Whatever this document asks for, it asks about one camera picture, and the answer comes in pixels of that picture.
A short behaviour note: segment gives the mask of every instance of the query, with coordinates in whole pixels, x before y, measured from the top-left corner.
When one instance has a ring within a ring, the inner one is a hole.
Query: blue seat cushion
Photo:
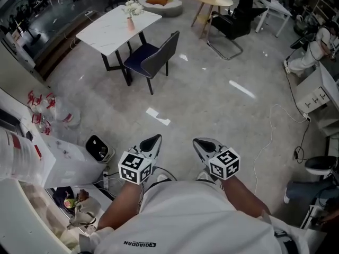
[[[135,52],[133,52],[128,59],[126,59],[124,65],[127,68],[144,75],[145,77],[152,78],[152,76],[141,67],[141,62],[155,54],[158,50],[159,48],[153,46],[152,44],[143,44]]]

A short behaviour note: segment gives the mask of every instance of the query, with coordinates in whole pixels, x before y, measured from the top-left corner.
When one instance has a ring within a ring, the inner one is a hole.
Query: power outlet
[[[108,190],[108,187],[109,187],[109,184],[108,184],[108,182],[109,182],[109,180],[108,180],[108,171],[104,171],[103,174],[104,174],[104,178],[103,178],[103,182],[104,183],[103,183],[103,185],[104,185],[104,188]]]
[[[302,116],[305,118],[305,120],[311,122],[311,118],[306,113],[304,113]]]

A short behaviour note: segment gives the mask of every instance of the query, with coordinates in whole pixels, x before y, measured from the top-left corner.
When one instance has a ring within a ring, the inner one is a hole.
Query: shirt logo
[[[127,244],[128,246],[132,247],[146,247],[146,248],[154,248],[157,244],[156,243],[144,243],[144,242],[129,242],[125,241],[123,244]]]

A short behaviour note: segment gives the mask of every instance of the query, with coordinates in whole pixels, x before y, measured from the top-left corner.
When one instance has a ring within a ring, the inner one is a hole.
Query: person in white clothes
[[[316,34],[315,41],[309,43],[303,57],[294,59],[291,62],[284,61],[286,72],[292,72],[300,77],[305,69],[316,64],[323,56],[331,56],[331,42],[338,33],[339,26],[335,22],[331,21],[321,26]]]
[[[87,244],[94,254],[307,254],[304,238],[270,216],[268,207],[235,176],[221,190],[207,173],[197,181],[165,175],[145,193],[125,182]]]

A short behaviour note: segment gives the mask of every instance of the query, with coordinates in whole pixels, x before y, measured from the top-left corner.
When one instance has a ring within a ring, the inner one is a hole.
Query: chair armrest
[[[221,15],[219,12],[213,11],[211,15],[212,16],[216,15],[216,16],[222,18],[225,22],[229,23],[230,25],[233,25],[233,22],[231,20],[227,19],[225,16]]]

